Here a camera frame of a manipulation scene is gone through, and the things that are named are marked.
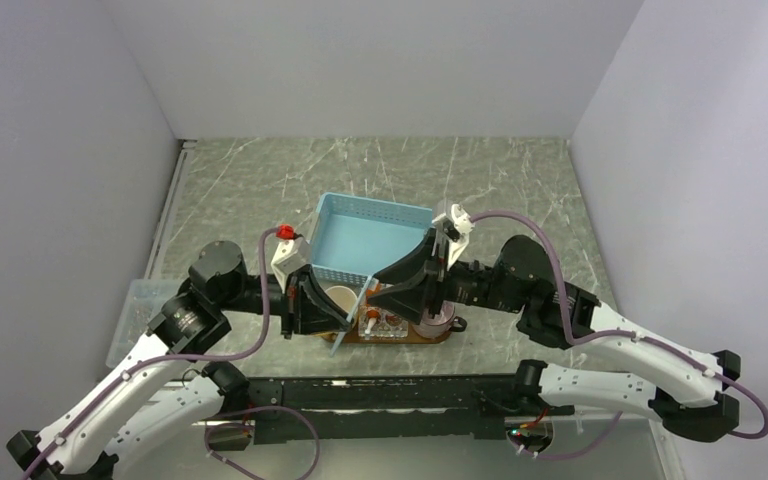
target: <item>robotic arm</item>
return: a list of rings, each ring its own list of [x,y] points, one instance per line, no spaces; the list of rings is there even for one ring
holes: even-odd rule
[[[461,261],[472,229],[473,221],[460,206],[438,206],[433,228],[414,251],[375,275],[387,286],[369,295],[367,302],[413,323],[423,314],[439,314],[443,302],[518,313],[517,329],[532,340],[587,351],[627,370],[590,372],[524,360],[511,391],[518,404],[531,410],[590,405],[637,413],[702,442],[715,441],[737,427],[739,404],[723,393],[723,379],[739,377],[737,355],[701,353],[670,342],[569,283],[564,284],[566,298],[561,301],[550,258],[527,236],[510,238],[493,266]],[[39,432],[21,431],[10,440],[8,450],[28,472],[25,478],[110,479],[194,421],[268,402],[250,397],[245,376],[223,362],[228,357],[204,355],[230,331],[223,311],[263,314],[268,308],[281,317],[281,332],[288,339],[294,333],[348,330],[349,314],[328,298],[313,275],[307,241],[284,227],[277,236],[282,242],[272,259],[275,273],[260,277],[247,274],[237,245],[218,241],[205,246],[178,294],[164,304],[116,369],[63,417]],[[562,306],[568,310],[569,325]],[[576,338],[609,333],[571,343],[565,328]],[[620,330],[633,333],[607,336]],[[654,341],[680,350],[702,368]],[[203,377],[141,410],[158,389],[202,360],[215,362]]]

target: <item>floor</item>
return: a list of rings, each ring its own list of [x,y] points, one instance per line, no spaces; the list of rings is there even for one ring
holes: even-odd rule
[[[240,244],[249,271],[257,271],[261,232],[278,223],[308,232],[325,192],[428,207],[448,198],[470,213],[503,208],[535,219],[553,240],[565,278],[614,304],[563,139],[238,138],[199,141],[192,158],[164,278],[183,278],[201,247],[216,239]],[[492,264],[504,241],[523,232],[512,221],[483,222],[465,257]],[[470,307],[458,314],[469,330],[439,345],[343,345],[333,358],[318,337],[282,339],[273,320],[263,349],[240,366],[257,376],[507,373],[527,358],[610,368],[531,342],[514,328],[515,315]],[[215,353],[240,351],[257,337],[259,317],[230,319],[233,330]]]

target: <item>light blue plastic tray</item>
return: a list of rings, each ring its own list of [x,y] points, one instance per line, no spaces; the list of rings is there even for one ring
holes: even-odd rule
[[[311,235],[314,275],[349,285],[410,253],[431,227],[431,209],[325,193]]]

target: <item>gray wall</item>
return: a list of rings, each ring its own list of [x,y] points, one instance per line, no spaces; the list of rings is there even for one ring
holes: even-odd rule
[[[647,0],[572,147],[622,311],[740,353],[768,402],[768,2]],[[768,438],[681,449],[691,479],[768,478]]]
[[[101,3],[0,0],[0,479],[97,378],[176,148]]]
[[[642,0],[104,0],[179,138],[572,134]]]

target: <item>purple cable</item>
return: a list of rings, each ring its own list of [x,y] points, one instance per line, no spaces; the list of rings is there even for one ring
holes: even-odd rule
[[[235,353],[232,355],[196,355],[196,354],[173,354],[173,355],[162,355],[159,357],[149,358],[147,360],[144,360],[133,367],[125,370],[125,372],[128,373],[129,376],[133,377],[134,374],[139,372],[140,370],[150,366],[154,365],[156,363],[160,362],[166,362],[166,361],[173,361],[173,360],[187,360],[187,361],[206,361],[206,362],[232,362],[235,360],[241,360],[243,358],[246,358],[256,352],[258,349],[260,349],[261,346],[263,346],[263,342],[266,341],[266,334],[269,332],[269,286],[268,286],[268,279],[266,274],[266,239],[269,238],[270,235],[274,234],[278,231],[277,227],[270,228],[263,232],[263,234],[260,236],[260,240],[257,244],[257,258],[259,262],[259,269],[260,269],[260,292],[261,297],[263,297],[263,326],[260,329],[260,336],[258,337],[257,341],[252,345],[248,350]],[[124,383],[124,380],[122,379],[122,376],[118,376],[113,381],[111,381],[101,392],[99,392],[98,396],[92,399],[87,406],[80,411],[75,417],[72,419],[71,422],[69,422],[68,425],[60,432],[59,436],[62,438],[66,438],[69,436],[70,433],[74,432],[76,428],[89,416],[90,413],[95,411],[96,408],[98,408],[99,405],[101,405],[101,402],[104,401],[108,396],[110,396],[111,393],[113,393],[114,390],[116,390],[119,385]],[[39,467],[39,465],[48,458],[49,455],[57,448],[57,444],[55,442],[51,442],[46,446],[39,455],[34,459],[33,462],[31,462],[30,465],[28,465],[28,468],[26,468],[22,472],[22,476],[20,477],[20,480],[29,480],[31,478],[31,475],[33,474],[34,470]]]
[[[554,274],[554,277],[555,277],[555,287],[558,289],[558,298],[559,299],[567,298],[567,288],[566,288],[566,284],[564,283],[563,273],[561,273],[561,261],[558,258],[558,253],[555,251],[555,248],[552,246],[552,243],[549,241],[549,237],[546,236],[546,233],[540,228],[540,226],[538,226],[536,223],[534,223],[534,221],[532,221],[530,218],[526,217],[525,215],[520,215],[519,213],[511,212],[508,210],[488,210],[486,212],[479,213],[478,215],[470,216],[470,220],[473,223],[477,223],[480,220],[484,220],[485,218],[509,218],[511,220],[516,220],[522,223],[523,225],[525,225],[526,227],[528,227],[529,229],[531,229],[534,232],[534,234],[537,235],[537,238],[540,239],[540,243],[543,244],[543,248],[546,250],[546,254],[549,256],[549,263],[552,265],[552,273]],[[561,308],[560,311],[561,311],[561,324],[564,329],[564,339],[570,345],[573,345],[573,346],[582,345],[587,342],[591,342],[598,338],[604,338],[604,337],[635,338],[634,332],[631,332],[628,330],[606,330],[606,331],[591,333],[590,335],[586,335],[581,338],[575,338],[572,335],[572,319],[570,318],[569,310],[566,308]],[[666,350],[672,353],[673,355],[684,360],[690,366],[692,366],[693,368],[699,371],[705,372],[708,370],[708,367],[705,366],[703,363],[695,360],[693,357],[685,354],[684,352],[673,347],[672,345],[662,342],[661,340],[658,340],[656,338],[651,338],[651,337],[643,337],[641,341],[648,343],[650,345],[654,345],[662,350]],[[733,435],[739,438],[746,438],[750,440],[756,440],[759,438],[766,437],[768,434],[768,408],[764,404],[764,402],[762,402],[757,395],[755,395],[752,391],[750,391],[748,388],[744,387],[743,385],[735,382],[734,380],[720,373],[717,373],[717,372],[712,372],[712,373],[714,374],[713,377],[719,380],[720,382],[746,395],[746,397],[749,398],[749,400],[751,400],[752,403],[758,406],[758,409],[761,411],[761,415],[764,417],[764,425],[761,427],[761,430],[755,433],[732,431],[732,432],[729,432],[729,435]]]
[[[319,463],[319,453],[320,453],[320,445],[319,445],[319,434],[316,433],[316,428],[313,427],[313,424],[310,423],[310,420],[306,419],[301,413],[293,410],[292,408],[282,407],[279,405],[270,405],[265,407],[254,407],[249,408],[247,410],[240,410],[238,412],[231,412],[231,413],[225,413],[222,415],[219,415],[215,418],[228,418],[228,417],[236,417],[240,415],[245,415],[247,413],[257,413],[257,412],[264,412],[264,411],[279,411],[279,412],[286,412],[291,415],[294,415],[296,418],[302,421],[302,423],[305,424],[308,430],[310,430],[310,434],[313,435],[313,441],[314,441],[314,454],[313,454],[313,462],[311,462],[310,467],[305,471],[305,473],[302,474],[301,477],[298,478],[298,480],[305,480],[307,477],[310,476],[311,473],[313,473],[313,470],[316,468],[316,465]],[[264,480],[264,478],[259,477],[255,475],[254,473],[246,470],[238,463],[234,462],[233,460],[229,460],[227,457],[222,456],[213,449],[210,448],[210,435],[217,429],[226,427],[226,426],[237,426],[239,428],[242,428],[243,430],[249,430],[252,427],[249,427],[248,425],[242,425],[239,423],[221,423],[219,425],[214,425],[210,428],[205,429],[204,431],[204,448],[207,449],[207,453],[210,454],[211,457],[215,458],[216,460],[219,460],[220,462],[230,466],[234,470],[242,473],[243,475],[248,476],[249,478],[252,478],[254,480]]]
[[[610,435],[610,433],[613,432],[614,429],[617,428],[617,425],[620,423],[620,417],[622,417],[622,412],[619,412],[616,415],[614,415],[614,418],[611,419],[611,423],[608,424],[605,430],[602,430],[602,433],[600,433],[599,436],[597,436],[596,438],[593,439],[592,442],[590,442],[590,445],[582,448],[577,452],[554,453],[554,454],[548,454],[548,455],[538,453],[537,455],[534,455],[533,458],[539,458],[540,460],[556,461],[556,460],[573,460],[578,457],[583,457],[588,453],[590,453],[594,448],[598,447],[599,444],[602,443],[606,438],[608,438],[608,435]],[[511,440],[511,437],[508,437],[508,441],[511,442],[511,445],[519,449],[519,445],[514,443],[514,441]]]

